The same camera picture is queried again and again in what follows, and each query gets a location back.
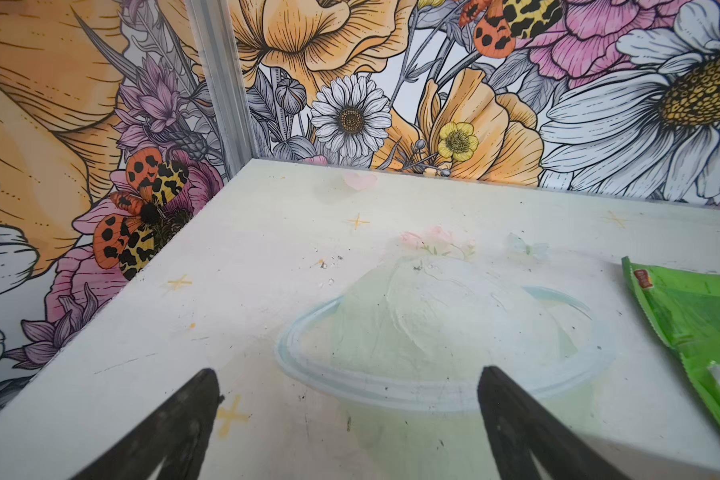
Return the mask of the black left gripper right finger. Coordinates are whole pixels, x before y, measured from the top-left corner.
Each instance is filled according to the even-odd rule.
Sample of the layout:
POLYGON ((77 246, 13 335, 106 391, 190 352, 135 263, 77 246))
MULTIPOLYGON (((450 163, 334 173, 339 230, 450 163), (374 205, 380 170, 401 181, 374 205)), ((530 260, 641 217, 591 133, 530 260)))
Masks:
POLYGON ((502 479, 625 479, 496 366, 482 370, 477 398, 502 479))

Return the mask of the green chips snack bag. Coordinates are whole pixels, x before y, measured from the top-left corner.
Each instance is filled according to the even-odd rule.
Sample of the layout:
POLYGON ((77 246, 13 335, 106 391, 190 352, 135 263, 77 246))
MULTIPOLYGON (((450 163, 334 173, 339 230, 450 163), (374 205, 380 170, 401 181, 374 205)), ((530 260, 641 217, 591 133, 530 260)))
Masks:
POLYGON ((641 265, 627 257, 621 265, 650 326, 720 426, 720 275, 641 265))

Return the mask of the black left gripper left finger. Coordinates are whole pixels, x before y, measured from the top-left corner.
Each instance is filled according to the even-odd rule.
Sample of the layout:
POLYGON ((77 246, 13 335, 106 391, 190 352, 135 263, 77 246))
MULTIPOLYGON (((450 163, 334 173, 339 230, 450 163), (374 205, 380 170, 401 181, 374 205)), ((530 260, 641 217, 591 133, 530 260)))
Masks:
POLYGON ((196 373, 76 479, 197 479, 218 406, 216 372, 196 373))

